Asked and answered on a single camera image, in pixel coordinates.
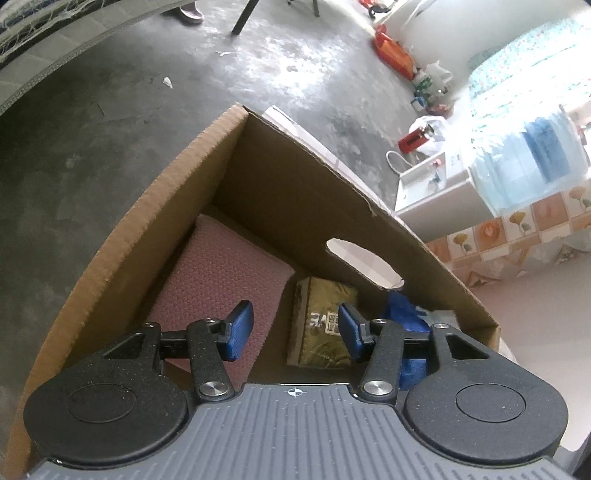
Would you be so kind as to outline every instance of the metal screw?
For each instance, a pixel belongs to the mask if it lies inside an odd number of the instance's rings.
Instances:
[[[228,393],[230,391],[230,387],[228,387],[224,382],[205,382],[204,384],[201,384],[199,391],[206,397],[220,397]]]
[[[363,386],[363,389],[370,395],[380,396],[388,395],[393,390],[393,387],[383,380],[372,380],[371,382],[367,382]]]

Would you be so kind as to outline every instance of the black round pad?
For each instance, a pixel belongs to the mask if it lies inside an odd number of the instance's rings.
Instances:
[[[453,361],[407,395],[404,417],[436,451],[515,465],[551,454],[566,428],[560,394],[509,360]]]
[[[159,450],[188,415],[182,390],[150,367],[94,359],[35,390],[23,419],[41,455],[93,469]]]
[[[456,404],[469,417],[491,423],[516,419],[525,410],[525,400],[515,390],[490,383],[463,388]]]
[[[86,423],[107,423],[125,417],[135,407],[135,394],[121,385],[100,383],[79,388],[68,397],[67,409]]]

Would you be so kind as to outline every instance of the pink cushion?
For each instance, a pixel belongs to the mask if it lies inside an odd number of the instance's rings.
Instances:
[[[217,220],[200,215],[197,228],[149,315],[162,330],[183,330],[205,317],[225,318],[240,300],[254,306],[254,328],[235,362],[225,362],[235,388],[246,381],[271,328],[293,269]],[[171,359],[190,371],[189,360]]]

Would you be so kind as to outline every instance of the black chair leg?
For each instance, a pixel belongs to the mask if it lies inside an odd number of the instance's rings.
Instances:
[[[244,10],[242,10],[242,13],[240,14],[240,18],[238,18],[236,25],[234,25],[234,28],[232,29],[232,35],[240,34],[242,29],[244,28],[244,24],[251,16],[251,13],[255,9],[258,1],[259,0],[248,0],[248,3],[244,7]]]
[[[287,5],[291,5],[293,0],[287,0]],[[320,16],[320,10],[318,9],[318,0],[312,0],[312,6],[314,6],[314,16]]]

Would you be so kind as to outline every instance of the white cable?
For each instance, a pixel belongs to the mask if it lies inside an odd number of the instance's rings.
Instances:
[[[410,162],[409,162],[409,161],[408,161],[406,158],[404,158],[404,157],[403,157],[403,156],[402,156],[400,153],[398,153],[397,151],[395,151],[395,150],[388,150],[388,151],[386,152],[386,163],[388,164],[388,167],[390,167],[390,168],[391,168],[391,169],[394,171],[394,173],[398,174],[399,176],[400,176],[400,175],[402,175],[402,172],[401,172],[401,171],[398,171],[398,170],[397,170],[397,169],[396,169],[396,168],[395,168],[395,167],[392,165],[392,163],[391,163],[391,161],[390,161],[390,154],[391,154],[391,153],[393,153],[393,154],[395,154],[395,155],[399,156],[399,158],[401,158],[401,159],[402,159],[402,161],[403,161],[404,163],[406,163],[406,165],[408,165],[409,167],[411,167],[411,168],[413,168],[413,167],[414,167],[414,165],[413,165],[412,163],[410,163]]]

